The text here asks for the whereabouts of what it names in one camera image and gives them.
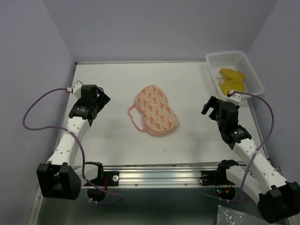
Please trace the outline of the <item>floral mesh laundry bag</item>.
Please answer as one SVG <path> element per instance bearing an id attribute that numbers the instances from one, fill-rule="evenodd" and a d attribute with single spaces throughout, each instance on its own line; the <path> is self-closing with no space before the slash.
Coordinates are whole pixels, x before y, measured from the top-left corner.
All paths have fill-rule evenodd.
<path id="1" fill-rule="evenodd" d="M 133 123 L 138 131 L 159 136 L 169 134 L 179 126 L 179 120 L 171 109 L 166 94 L 156 85 L 146 86 L 135 97 L 128 109 L 131 120 L 134 120 L 131 114 L 133 109 L 142 117 L 142 128 Z"/>

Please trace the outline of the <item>yellow bra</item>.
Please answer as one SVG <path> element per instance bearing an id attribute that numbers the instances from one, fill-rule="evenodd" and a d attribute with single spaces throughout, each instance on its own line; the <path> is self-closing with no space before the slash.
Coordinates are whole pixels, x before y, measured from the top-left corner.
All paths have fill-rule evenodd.
<path id="1" fill-rule="evenodd" d="M 245 90 L 244 79 L 245 76 L 239 72 L 229 68 L 222 68 L 219 70 L 224 82 L 220 83 L 222 94 L 227 96 L 231 90 L 243 92 Z"/>

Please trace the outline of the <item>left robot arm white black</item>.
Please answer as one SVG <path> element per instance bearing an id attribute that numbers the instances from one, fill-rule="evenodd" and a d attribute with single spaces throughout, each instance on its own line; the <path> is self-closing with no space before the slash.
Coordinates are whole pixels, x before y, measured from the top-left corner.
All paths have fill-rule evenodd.
<path id="1" fill-rule="evenodd" d="M 79 143 L 97 114 L 110 101 L 103 90 L 77 82 L 69 90 L 77 99 L 68 115 L 67 127 L 56 150 L 45 164 L 37 167 L 43 197 L 75 200 L 81 190 L 80 176 L 74 170 Z"/>

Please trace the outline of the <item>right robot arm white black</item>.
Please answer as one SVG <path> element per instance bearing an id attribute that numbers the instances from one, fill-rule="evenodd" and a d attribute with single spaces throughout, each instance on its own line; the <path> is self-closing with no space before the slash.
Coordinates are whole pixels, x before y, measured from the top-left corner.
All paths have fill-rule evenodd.
<path id="1" fill-rule="evenodd" d="M 289 182 L 260 152 L 250 133 L 239 124 L 241 93 L 230 91 L 223 101 L 210 97 L 201 113 L 209 109 L 216 121 L 222 140 L 247 165 L 244 170 L 234 160 L 221 161 L 214 171 L 202 171 L 199 182 L 203 186 L 235 185 L 257 205 L 260 214 L 270 224 L 300 212 L 300 186 Z"/>

